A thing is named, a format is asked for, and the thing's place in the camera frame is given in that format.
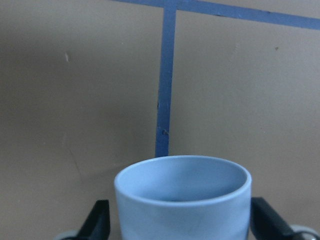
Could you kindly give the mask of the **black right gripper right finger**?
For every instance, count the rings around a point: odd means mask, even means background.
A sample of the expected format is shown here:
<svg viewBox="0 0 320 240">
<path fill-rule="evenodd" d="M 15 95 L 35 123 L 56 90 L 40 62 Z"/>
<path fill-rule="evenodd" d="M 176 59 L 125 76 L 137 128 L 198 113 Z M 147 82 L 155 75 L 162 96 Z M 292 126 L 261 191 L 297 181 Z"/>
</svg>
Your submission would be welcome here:
<svg viewBox="0 0 320 240">
<path fill-rule="evenodd" d="M 300 235 L 262 197 L 251 198 L 250 229 L 256 240 L 300 239 Z"/>
</svg>

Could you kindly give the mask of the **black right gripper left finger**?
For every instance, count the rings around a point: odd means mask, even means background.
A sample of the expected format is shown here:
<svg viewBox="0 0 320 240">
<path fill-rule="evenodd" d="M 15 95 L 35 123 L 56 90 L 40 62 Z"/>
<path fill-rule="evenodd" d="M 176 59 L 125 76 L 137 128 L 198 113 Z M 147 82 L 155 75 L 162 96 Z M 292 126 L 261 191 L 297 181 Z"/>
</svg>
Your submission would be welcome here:
<svg viewBox="0 0 320 240">
<path fill-rule="evenodd" d="M 107 199 L 97 200 L 77 233 L 76 240 L 108 240 L 110 236 L 110 205 Z"/>
</svg>

